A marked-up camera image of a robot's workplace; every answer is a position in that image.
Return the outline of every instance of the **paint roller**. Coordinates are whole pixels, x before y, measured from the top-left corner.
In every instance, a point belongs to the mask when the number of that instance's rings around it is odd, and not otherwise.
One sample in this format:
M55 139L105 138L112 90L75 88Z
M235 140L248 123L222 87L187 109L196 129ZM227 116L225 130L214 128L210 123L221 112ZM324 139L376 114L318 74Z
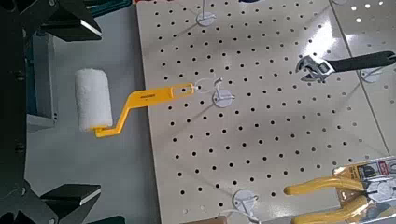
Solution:
M78 127L83 132L95 131L96 137L116 135L122 131L131 109L173 101L192 94L194 94L192 83L134 91L128 96L116 126L112 127L113 118L106 73L101 70L82 69L76 72Z

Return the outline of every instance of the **yellow plier handle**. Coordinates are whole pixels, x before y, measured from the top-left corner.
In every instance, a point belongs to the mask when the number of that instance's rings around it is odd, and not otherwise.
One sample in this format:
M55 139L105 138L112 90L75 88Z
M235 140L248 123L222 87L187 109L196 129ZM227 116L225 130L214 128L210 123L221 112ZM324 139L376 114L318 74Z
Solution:
M359 181L343 178L343 177L321 177L313 179L303 184L289 186L284 189L287 195L299 195L310 193L319 189L335 187L339 189L351 189L356 191L365 191L363 184ZM346 204L342 209L323 212L306 214L299 217L295 217L292 224L329 224L346 219L352 218L358 215L362 210L368 206L366 196L359 196L352 202Z
M359 196L350 203L344 205L342 209L331 212L312 213L295 217L291 224L330 224L345 221L359 215L368 206L367 197Z
M287 195L298 195L330 187L364 191L364 186L361 182L335 176L316 178L303 184L286 187L284 191Z

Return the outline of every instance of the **pegboard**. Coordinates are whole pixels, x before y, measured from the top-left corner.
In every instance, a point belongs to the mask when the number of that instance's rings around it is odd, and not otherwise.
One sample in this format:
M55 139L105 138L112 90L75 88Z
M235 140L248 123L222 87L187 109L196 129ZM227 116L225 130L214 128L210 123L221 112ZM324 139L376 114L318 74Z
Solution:
M148 109L162 222L215 217L239 189L259 196L263 221L339 206L334 189L283 193L388 155L355 72L325 84L294 73L306 54L348 57L329 2L208 1L217 19L206 28L195 22L201 3L137 4L147 89L216 74L236 97L227 108L210 92Z
M353 56L396 51L396 2L390 0L347 0L332 4L335 15L346 35ZM388 66L376 83L363 82L390 154L394 154L396 139L396 66Z

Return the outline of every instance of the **white roller cover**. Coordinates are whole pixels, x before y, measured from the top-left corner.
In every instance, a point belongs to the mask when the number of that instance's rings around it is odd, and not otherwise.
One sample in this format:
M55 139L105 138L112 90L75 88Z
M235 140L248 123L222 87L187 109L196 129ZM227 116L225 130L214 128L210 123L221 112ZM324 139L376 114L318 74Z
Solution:
M76 103L78 127L81 131L113 125L110 93L104 71L82 69L76 72Z

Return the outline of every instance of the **plier jaw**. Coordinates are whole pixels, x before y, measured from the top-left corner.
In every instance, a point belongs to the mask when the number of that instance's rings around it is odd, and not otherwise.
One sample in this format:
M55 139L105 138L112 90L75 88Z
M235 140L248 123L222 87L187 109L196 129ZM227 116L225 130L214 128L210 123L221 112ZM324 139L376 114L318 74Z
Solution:
M327 61L312 55L303 57L297 63L296 73L303 69L309 72L309 74L301 78L301 81L304 82L324 82L329 75L335 72Z
M390 176L381 176L366 183L367 196L376 203L396 200L396 181Z

